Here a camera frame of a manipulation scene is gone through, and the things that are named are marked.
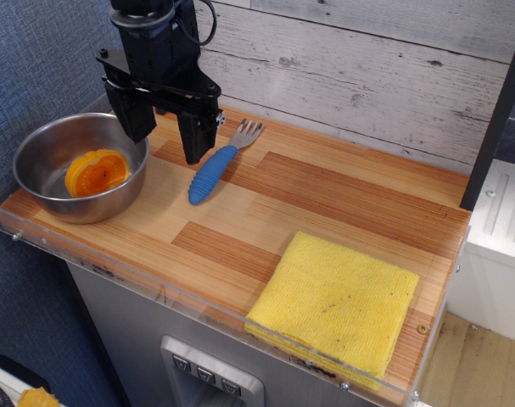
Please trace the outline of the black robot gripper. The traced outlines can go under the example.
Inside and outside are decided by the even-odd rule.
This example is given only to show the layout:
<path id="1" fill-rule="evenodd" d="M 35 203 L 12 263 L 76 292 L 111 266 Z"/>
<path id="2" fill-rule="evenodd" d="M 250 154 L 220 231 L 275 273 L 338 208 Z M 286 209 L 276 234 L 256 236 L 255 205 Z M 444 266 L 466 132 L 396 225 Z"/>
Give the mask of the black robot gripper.
<path id="1" fill-rule="evenodd" d="M 101 49 L 107 98 L 126 135 L 134 142 L 156 127 L 154 108 L 177 116 L 187 164 L 198 164 L 216 144 L 217 128 L 225 122 L 218 106 L 221 89 L 199 68 L 202 39 L 194 12 L 111 12 L 122 49 Z"/>

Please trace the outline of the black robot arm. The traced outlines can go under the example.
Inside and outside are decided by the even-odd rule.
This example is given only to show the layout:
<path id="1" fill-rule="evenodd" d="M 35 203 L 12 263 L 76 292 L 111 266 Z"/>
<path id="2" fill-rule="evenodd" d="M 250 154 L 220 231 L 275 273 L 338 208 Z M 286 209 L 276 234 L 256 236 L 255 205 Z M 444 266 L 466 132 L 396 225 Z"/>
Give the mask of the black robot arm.
<path id="1" fill-rule="evenodd" d="M 191 1 L 113 1 L 109 9 L 122 47 L 102 49 L 104 87 L 123 130 L 140 142 L 156 127 L 156 114 L 177 117 L 188 164 L 214 147 L 223 119 L 221 88 L 200 68 L 201 48 Z"/>

